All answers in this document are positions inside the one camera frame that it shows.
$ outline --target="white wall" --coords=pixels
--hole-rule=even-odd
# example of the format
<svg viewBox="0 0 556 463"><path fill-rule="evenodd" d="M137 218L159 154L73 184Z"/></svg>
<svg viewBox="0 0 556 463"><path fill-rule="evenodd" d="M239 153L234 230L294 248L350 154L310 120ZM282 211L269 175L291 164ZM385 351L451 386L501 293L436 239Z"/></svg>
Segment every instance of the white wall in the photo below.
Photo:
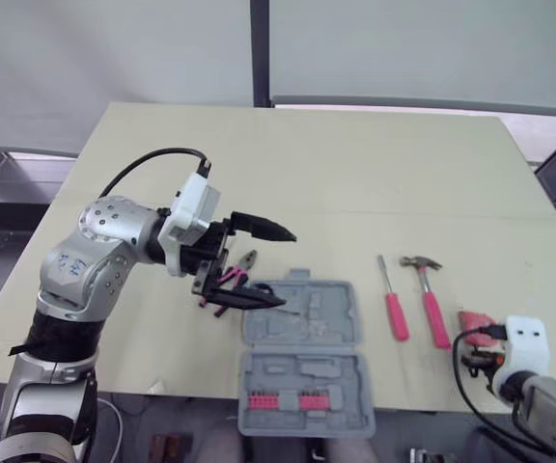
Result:
<svg viewBox="0 0 556 463"><path fill-rule="evenodd" d="M0 146L80 152L111 100L252 104L248 0L0 0Z"/></svg>
<svg viewBox="0 0 556 463"><path fill-rule="evenodd" d="M556 108L556 0L271 0L273 95Z"/></svg>

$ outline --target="red hammer handle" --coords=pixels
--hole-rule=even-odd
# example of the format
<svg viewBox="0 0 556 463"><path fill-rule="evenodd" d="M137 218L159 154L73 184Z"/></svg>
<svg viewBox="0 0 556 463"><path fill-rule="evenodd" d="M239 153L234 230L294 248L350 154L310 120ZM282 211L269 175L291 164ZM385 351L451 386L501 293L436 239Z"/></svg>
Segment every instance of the red hammer handle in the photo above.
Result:
<svg viewBox="0 0 556 463"><path fill-rule="evenodd" d="M434 345L439 349L451 349L452 343L450 337L445 329L443 322L443 315L439 308L439 303L436 302L436 297L433 292L424 293L424 308L426 309L426 316L429 319L429 325L432 329L432 336L434 337Z"/></svg>

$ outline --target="pliers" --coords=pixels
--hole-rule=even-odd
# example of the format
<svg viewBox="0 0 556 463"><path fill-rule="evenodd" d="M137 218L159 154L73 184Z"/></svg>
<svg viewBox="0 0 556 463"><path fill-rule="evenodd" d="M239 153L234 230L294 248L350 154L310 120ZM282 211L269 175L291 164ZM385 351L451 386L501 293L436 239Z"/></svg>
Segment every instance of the pliers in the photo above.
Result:
<svg viewBox="0 0 556 463"><path fill-rule="evenodd" d="M252 268L257 260L257 251L252 250L249 253L245 254L243 258L239 260L237 265L233 267L227 268L225 274L217 281L218 286L223 286L224 284L228 283L230 280L235 279L233 283L233 287L242 287L246 283L248 283L248 271ZM207 299L204 297L199 302L200 307L204 307L208 303ZM213 316L219 318L229 309L228 306L221 306L216 312L214 312Z"/></svg>

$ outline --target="cable connector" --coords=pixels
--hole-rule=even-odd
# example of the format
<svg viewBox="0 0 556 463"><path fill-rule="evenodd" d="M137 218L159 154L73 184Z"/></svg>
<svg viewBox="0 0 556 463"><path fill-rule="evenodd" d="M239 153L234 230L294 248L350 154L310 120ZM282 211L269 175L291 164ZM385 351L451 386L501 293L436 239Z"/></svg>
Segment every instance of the cable connector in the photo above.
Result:
<svg viewBox="0 0 556 463"><path fill-rule="evenodd" d="M489 335L494 340L508 340L508 332L505 325L488 325L478 330L480 333Z"/></svg>
<svg viewBox="0 0 556 463"><path fill-rule="evenodd" d="M209 171L211 170L211 162L208 159L202 159L199 162L199 167L197 167L197 174L203 178L209 177Z"/></svg>

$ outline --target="hammer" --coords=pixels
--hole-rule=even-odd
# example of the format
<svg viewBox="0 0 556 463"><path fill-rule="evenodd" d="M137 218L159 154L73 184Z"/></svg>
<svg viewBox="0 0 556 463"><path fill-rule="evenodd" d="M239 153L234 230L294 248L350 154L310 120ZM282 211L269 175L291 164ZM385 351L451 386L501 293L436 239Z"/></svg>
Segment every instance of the hammer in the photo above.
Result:
<svg viewBox="0 0 556 463"><path fill-rule="evenodd" d="M441 264L432 259L416 256L414 258L401 258L400 263L402 266L411 265L416 268L417 275L420 278L420 285L424 293L424 309L426 309L426 316L429 320L429 325L432 329L432 336L434 337L434 345L439 349L450 349L452 343L450 337L445 329L443 322L443 315L439 308L439 303L436 301L434 293L431 291L431 285L426 275L426 268L430 267L434 270L441 268Z"/></svg>

